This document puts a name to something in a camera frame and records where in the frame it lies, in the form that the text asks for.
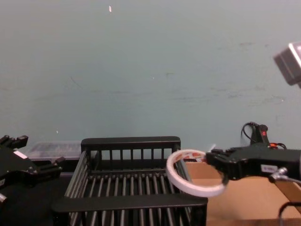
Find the wall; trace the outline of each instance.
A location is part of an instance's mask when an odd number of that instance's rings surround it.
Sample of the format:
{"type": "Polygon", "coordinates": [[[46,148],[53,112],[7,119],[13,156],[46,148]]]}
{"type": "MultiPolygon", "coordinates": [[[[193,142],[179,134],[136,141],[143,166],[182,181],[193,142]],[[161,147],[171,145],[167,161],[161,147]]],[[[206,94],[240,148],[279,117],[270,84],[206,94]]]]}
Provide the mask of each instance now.
{"type": "Polygon", "coordinates": [[[1,135],[179,136],[301,148],[301,92],[272,57],[301,40],[301,1],[2,0],[1,135]]]}

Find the black plastic basket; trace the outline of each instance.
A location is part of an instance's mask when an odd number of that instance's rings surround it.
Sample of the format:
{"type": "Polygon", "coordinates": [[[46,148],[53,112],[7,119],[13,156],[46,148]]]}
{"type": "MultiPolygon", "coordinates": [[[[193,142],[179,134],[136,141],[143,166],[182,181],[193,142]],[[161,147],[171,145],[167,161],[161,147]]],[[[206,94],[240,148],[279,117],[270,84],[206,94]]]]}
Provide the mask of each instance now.
{"type": "Polygon", "coordinates": [[[65,196],[52,205],[54,226],[205,226],[208,199],[166,177],[166,158],[180,146],[178,137],[84,139],[65,196]]]}

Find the cardboard box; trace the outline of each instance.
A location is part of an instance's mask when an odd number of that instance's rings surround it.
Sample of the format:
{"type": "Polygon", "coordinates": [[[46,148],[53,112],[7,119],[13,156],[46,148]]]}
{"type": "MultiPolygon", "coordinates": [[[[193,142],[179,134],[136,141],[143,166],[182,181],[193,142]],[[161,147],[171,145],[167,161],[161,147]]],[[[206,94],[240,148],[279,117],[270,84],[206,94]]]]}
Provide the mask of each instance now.
{"type": "MultiPolygon", "coordinates": [[[[221,181],[220,174],[205,163],[186,165],[195,184],[209,186],[221,181]]],[[[278,226],[279,208],[288,201],[301,202],[301,189],[295,183],[272,184],[260,177],[230,181],[223,194],[209,198],[207,226],[278,226]]],[[[301,208],[288,207],[283,218],[285,226],[301,225],[301,208]]]]}

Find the tape roll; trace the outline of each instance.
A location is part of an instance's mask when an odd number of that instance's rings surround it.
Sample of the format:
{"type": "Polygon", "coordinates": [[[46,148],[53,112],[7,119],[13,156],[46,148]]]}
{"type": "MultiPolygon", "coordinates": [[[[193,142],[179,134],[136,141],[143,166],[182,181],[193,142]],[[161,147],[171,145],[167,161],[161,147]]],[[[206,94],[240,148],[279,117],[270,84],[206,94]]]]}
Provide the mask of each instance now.
{"type": "Polygon", "coordinates": [[[189,158],[202,161],[205,156],[205,152],[193,149],[180,150],[172,153],[166,163],[166,174],[169,181],[181,191],[197,197],[213,197],[223,193],[229,181],[227,177],[224,177],[222,183],[219,185],[198,186],[180,177],[174,168],[174,164],[180,159],[189,158]]]}

